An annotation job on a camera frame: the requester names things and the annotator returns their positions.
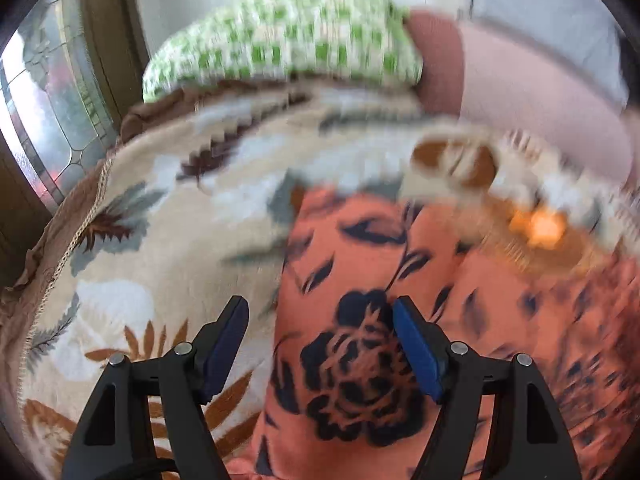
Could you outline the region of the orange black floral garment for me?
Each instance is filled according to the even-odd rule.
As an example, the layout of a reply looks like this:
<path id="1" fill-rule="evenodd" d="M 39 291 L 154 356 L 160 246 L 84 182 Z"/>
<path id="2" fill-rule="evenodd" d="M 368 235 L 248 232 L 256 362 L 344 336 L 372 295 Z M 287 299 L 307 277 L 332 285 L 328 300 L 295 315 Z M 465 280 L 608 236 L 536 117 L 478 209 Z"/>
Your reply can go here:
<path id="1" fill-rule="evenodd" d="M 637 478 L 639 266 L 495 208 L 295 196 L 272 371 L 233 479 Z"/>

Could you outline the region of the beige leaf pattern blanket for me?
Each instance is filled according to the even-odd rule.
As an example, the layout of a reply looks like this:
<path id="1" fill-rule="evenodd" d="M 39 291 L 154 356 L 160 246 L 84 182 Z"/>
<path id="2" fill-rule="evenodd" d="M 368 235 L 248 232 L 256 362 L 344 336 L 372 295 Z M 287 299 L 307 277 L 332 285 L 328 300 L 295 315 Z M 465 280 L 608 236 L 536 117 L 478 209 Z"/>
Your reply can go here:
<path id="1" fill-rule="evenodd" d="M 50 222 L 3 332 L 40 477 L 112 353 L 161 356 L 235 294 L 248 334 L 204 415 L 239 472 L 408 477 L 437 408 L 383 324 L 401 294 L 477 350 L 540 359 L 586 478 L 639 420 L 639 242 L 615 188 L 410 96 L 286 86 L 140 134 Z"/>

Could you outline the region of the stained glass wooden door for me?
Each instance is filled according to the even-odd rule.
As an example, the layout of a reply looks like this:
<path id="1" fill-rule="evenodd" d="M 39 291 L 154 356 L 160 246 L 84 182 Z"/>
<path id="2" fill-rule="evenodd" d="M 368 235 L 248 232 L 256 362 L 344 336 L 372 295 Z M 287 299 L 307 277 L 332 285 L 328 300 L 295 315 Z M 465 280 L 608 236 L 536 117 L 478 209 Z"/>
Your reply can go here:
<path id="1" fill-rule="evenodd" d="M 114 148 L 149 61 L 136 0 L 1 0 L 1 281 Z"/>

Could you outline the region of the pink quilted bolster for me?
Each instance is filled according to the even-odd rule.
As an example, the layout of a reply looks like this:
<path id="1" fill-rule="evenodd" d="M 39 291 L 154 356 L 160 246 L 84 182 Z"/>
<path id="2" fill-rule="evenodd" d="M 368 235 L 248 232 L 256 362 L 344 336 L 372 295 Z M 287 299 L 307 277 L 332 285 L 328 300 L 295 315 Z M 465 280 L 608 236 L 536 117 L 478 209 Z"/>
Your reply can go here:
<path id="1" fill-rule="evenodd" d="M 616 182 L 639 180 L 639 111 L 620 108 L 567 64 L 494 26 L 414 9 L 405 21 L 424 67 L 424 110 L 525 130 Z"/>

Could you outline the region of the grey pillow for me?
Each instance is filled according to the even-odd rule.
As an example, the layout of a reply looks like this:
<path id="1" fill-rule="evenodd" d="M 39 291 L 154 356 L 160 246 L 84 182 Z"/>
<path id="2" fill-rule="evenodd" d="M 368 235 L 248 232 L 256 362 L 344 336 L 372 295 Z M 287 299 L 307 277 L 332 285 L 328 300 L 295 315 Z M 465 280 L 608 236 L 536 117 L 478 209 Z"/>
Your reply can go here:
<path id="1" fill-rule="evenodd" d="M 602 0 L 469 0 L 469 17 L 535 41 L 572 63 L 617 106 L 628 104 L 623 31 Z"/>

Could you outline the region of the green checkered pillow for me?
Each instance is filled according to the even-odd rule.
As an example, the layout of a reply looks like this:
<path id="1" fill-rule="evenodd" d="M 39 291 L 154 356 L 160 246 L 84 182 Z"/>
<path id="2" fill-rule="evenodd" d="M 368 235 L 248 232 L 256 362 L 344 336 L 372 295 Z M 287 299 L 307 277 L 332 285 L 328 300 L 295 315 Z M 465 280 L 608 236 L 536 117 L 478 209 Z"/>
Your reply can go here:
<path id="1" fill-rule="evenodd" d="M 240 0 L 170 36 L 145 67 L 142 96 L 296 75 L 414 86 L 423 58 L 407 15 L 393 0 Z"/>

